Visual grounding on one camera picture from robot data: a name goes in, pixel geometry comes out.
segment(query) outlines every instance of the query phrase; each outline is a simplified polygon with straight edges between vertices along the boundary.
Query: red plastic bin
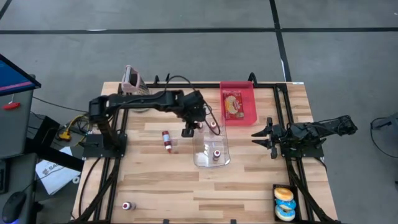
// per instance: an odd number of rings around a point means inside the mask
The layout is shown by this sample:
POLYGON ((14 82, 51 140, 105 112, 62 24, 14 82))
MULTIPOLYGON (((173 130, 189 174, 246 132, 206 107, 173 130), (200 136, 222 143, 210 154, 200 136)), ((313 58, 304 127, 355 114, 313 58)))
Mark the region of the red plastic bin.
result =
POLYGON ((227 126, 249 126, 257 121, 256 102, 254 101, 253 83, 250 81, 243 82, 220 82, 220 98, 221 98, 221 117, 227 126), (242 96, 243 119, 226 119, 225 104, 223 93, 229 91, 238 91, 242 96))

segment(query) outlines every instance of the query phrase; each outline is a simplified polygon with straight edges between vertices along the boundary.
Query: computer mouse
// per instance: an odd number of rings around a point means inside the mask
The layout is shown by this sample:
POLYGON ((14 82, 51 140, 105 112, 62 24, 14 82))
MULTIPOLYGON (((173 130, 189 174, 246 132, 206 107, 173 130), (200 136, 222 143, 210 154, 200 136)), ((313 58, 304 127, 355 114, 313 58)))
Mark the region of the computer mouse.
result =
POLYGON ((13 193, 2 208, 2 220, 4 223, 12 223, 18 219, 26 200, 25 192, 13 193))

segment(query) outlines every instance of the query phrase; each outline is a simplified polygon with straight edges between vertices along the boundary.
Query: donut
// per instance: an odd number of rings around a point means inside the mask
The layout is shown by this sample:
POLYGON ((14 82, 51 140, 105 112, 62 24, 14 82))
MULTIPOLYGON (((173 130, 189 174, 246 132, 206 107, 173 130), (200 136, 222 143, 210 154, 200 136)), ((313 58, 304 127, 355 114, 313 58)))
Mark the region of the donut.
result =
POLYGON ((274 195, 277 199, 289 202, 293 200, 293 192, 284 187, 276 187, 274 195))
POLYGON ((275 214, 278 218, 280 218, 282 221, 285 221, 285 222, 292 221, 294 219, 294 217, 296 216, 296 212, 294 210, 285 211, 278 205, 275 206, 275 214))
POLYGON ((296 208, 296 201, 291 200, 289 202, 285 202, 279 199, 276 199, 276 204, 282 208, 283 210, 293 210, 296 208))

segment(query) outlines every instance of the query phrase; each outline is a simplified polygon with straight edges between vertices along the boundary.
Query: wooden tabletop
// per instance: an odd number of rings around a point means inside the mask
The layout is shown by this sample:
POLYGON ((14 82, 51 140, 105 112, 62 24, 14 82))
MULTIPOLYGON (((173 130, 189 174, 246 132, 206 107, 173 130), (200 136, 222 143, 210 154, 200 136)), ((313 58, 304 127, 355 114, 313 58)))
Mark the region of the wooden tabletop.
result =
MULTIPOLYGON (((104 83, 102 95, 116 93, 118 84, 104 83)), ((294 121, 312 122, 304 85, 288 83, 287 86, 294 121)), ((157 91, 160 89, 152 89, 152 93, 157 91)), ((200 91, 219 118, 220 90, 200 91)), ((173 113, 130 110, 126 128, 128 146, 121 160, 111 222, 162 223, 163 219, 169 219, 171 223, 229 223, 237 219, 238 223, 274 223, 272 184, 289 184, 289 179, 282 157, 271 159, 269 150, 251 142, 255 139, 251 134, 264 128, 267 117, 272 117, 274 124, 278 121, 272 89, 256 88, 254 96, 258 119, 252 126, 226 127, 231 162, 220 168, 204 169, 194 164, 192 140, 180 137, 185 123, 173 113), (169 130, 178 154, 168 154, 165 150, 161 134, 165 130, 169 130), (123 210, 123 202, 135 202, 137 209, 123 210)), ((282 94, 280 101, 286 122, 282 94)), ((75 217, 83 182, 95 160, 85 162, 73 208, 75 217)), ((97 163, 87 182, 82 210, 98 192, 103 160, 97 163)), ((337 219, 325 168, 313 158, 304 158, 303 163, 310 193, 326 214, 337 219)), ((105 217, 108 196, 104 199, 101 218, 105 217)), ((302 195, 300 209, 302 218, 307 219, 302 195)))

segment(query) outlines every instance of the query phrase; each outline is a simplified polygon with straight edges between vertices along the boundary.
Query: monitor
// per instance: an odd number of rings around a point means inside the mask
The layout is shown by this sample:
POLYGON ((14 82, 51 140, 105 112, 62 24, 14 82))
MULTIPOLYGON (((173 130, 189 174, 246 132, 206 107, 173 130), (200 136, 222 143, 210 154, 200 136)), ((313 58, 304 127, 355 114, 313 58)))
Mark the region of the monitor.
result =
POLYGON ((42 85, 0 54, 0 96, 40 88, 42 85))

